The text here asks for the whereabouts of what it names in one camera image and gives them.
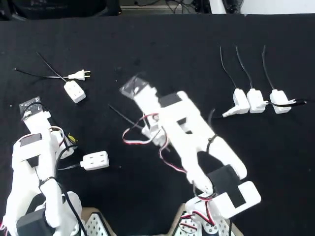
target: power cord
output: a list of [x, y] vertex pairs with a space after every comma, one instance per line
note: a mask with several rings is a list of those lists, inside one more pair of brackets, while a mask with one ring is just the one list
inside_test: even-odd
[[266, 66], [266, 45], [264, 45], [264, 49], [263, 49], [263, 51], [262, 51], [262, 65], [263, 65], [263, 67], [264, 67], [265, 76], [266, 76], [266, 78], [267, 78], [267, 80], [268, 80], [268, 82], [269, 82], [269, 84], [270, 84], [272, 90], [274, 90], [275, 87], [274, 87], [274, 85], [272, 84], [271, 79], [270, 79], [270, 77], [269, 77], [269, 75], [268, 75], [268, 72], [267, 72], [267, 66]]
[[229, 229], [228, 229], [228, 236], [232, 235], [232, 220], [230, 219], [230, 223], [229, 223]]
[[[47, 76], [47, 75], [37, 75], [33, 73], [29, 73], [27, 71], [21, 70], [19, 68], [14, 68], [15, 71], [20, 72], [22, 74], [39, 77], [39, 78], [46, 78], [46, 79], [60, 79], [59, 76]], [[69, 74], [68, 76], [63, 76], [64, 79], [74, 79], [74, 80], [85, 80], [86, 78], [90, 77], [90, 71], [86, 71], [84, 69], [79, 70], [74, 74]]]
[[238, 47], [235, 46], [235, 49], [236, 49], [236, 54], [237, 54], [238, 61], [239, 61], [239, 63], [241, 64], [241, 67], [242, 67], [243, 71], [246, 73], [246, 75], [247, 75], [247, 77], [248, 77], [248, 80], [250, 81], [250, 86], [251, 86], [251, 89], [252, 89], [252, 88], [253, 88], [253, 85], [252, 85], [252, 78], [251, 78], [250, 74], [248, 73], [248, 71], [247, 71], [247, 70], [245, 69], [245, 67], [244, 67], [244, 64], [243, 64], [243, 62], [242, 62], [242, 60], [241, 60], [241, 57], [240, 57], [240, 53], [239, 53], [239, 51], [238, 51]]
[[63, 154], [68, 151], [70, 148], [77, 148], [78, 145], [73, 144], [73, 145], [69, 145], [66, 148], [64, 148], [58, 155], [58, 158], [56, 159], [56, 165], [55, 165], [55, 177], [57, 178], [57, 174], [58, 174], [58, 166], [59, 166], [59, 162], [61, 160], [61, 157], [63, 156]]
[[222, 47], [221, 46], [220, 46], [220, 58], [221, 58], [221, 65], [222, 65], [223, 70], [228, 75], [228, 77], [230, 78], [231, 82], [233, 83], [233, 85], [234, 85], [234, 87], [236, 89], [237, 87], [236, 87], [235, 81], [233, 80], [232, 76], [228, 73], [228, 71], [226, 70], [226, 68], [224, 66], [224, 63], [223, 63], [223, 52], [222, 52]]
[[59, 78], [61, 78], [65, 83], [67, 82], [67, 80], [65, 80], [60, 74], [57, 73], [56, 70], [54, 70], [54, 68], [48, 63], [48, 61], [46, 61], [46, 59], [39, 53], [36, 52], [36, 54], [42, 59], [42, 61], [49, 67], [49, 69], [55, 73], [55, 75], [57, 75]]

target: white power strip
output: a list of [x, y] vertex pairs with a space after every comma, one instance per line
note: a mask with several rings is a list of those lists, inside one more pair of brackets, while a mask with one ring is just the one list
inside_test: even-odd
[[89, 220], [85, 224], [88, 236], [110, 236], [103, 220], [97, 213], [92, 213]]
[[81, 89], [78, 83], [74, 80], [66, 82], [64, 90], [68, 93], [74, 103], [78, 103], [86, 97], [83, 89]]

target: white plug adapter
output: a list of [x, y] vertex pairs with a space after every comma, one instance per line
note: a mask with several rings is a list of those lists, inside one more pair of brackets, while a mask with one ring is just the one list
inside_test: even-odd
[[[286, 104], [291, 104], [294, 103], [294, 101], [292, 100], [288, 100], [285, 93], [282, 90], [277, 90], [274, 89], [272, 90], [271, 94], [270, 94], [270, 101], [274, 104], [278, 104], [278, 105], [286, 105]], [[274, 106], [275, 112], [276, 114], [282, 114], [282, 113], [287, 113], [291, 110], [292, 107], [277, 107]]]
[[247, 93], [247, 100], [251, 106], [250, 113], [263, 113], [268, 101], [264, 101], [261, 91], [251, 88]]
[[73, 80], [66, 82], [64, 89], [74, 103], [78, 103], [86, 97], [83, 89]]
[[87, 171], [106, 168], [109, 166], [108, 154], [106, 151], [99, 151], [85, 155], [80, 166]]
[[236, 88], [233, 93], [233, 100], [235, 106], [227, 112], [223, 113], [223, 117], [228, 117], [234, 114], [245, 114], [249, 111], [250, 104], [248, 103], [248, 100], [243, 90]]

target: white extension cord outlet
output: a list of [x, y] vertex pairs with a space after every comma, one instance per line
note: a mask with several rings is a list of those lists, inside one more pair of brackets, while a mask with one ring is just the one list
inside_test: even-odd
[[86, 171], [97, 170], [109, 166], [108, 154], [106, 151], [99, 151], [83, 156], [80, 162], [81, 167]]
[[64, 89], [74, 103], [78, 103], [86, 97], [83, 89], [74, 80], [66, 82]]
[[268, 104], [267, 101], [264, 101], [261, 91], [254, 88], [247, 93], [247, 100], [251, 106], [250, 113], [263, 113]]
[[[292, 100], [290, 101], [288, 100], [283, 90], [273, 89], [269, 97], [270, 97], [270, 101], [274, 104], [286, 105], [286, 104], [292, 103]], [[291, 110], [291, 107], [278, 107], [278, 106], [273, 106], [273, 107], [276, 114], [287, 113]]]

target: power cord with outlet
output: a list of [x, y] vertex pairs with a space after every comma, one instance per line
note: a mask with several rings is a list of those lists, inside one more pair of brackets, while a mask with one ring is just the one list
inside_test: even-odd
[[56, 75], [56, 76], [40, 76], [40, 75], [35, 75], [23, 70], [20, 70], [18, 68], [15, 68], [15, 71], [18, 71], [23, 74], [27, 74], [30, 76], [36, 76], [40, 78], [48, 78], [48, 79], [57, 79], [60, 78], [65, 82], [64, 85], [64, 90], [66, 93], [69, 95], [69, 97], [72, 99], [74, 103], [78, 103], [82, 101], [84, 98], [86, 98], [86, 95], [81, 89], [81, 87], [74, 81], [67, 81], [66, 79], [77, 79], [77, 80], [85, 80], [86, 78], [90, 77], [90, 71], [85, 71], [85, 70], [80, 70], [74, 74], [70, 74], [68, 76], [61, 76], [49, 63], [48, 61], [39, 53], [37, 52], [37, 55], [42, 59], [42, 61], [49, 67], [49, 69]]

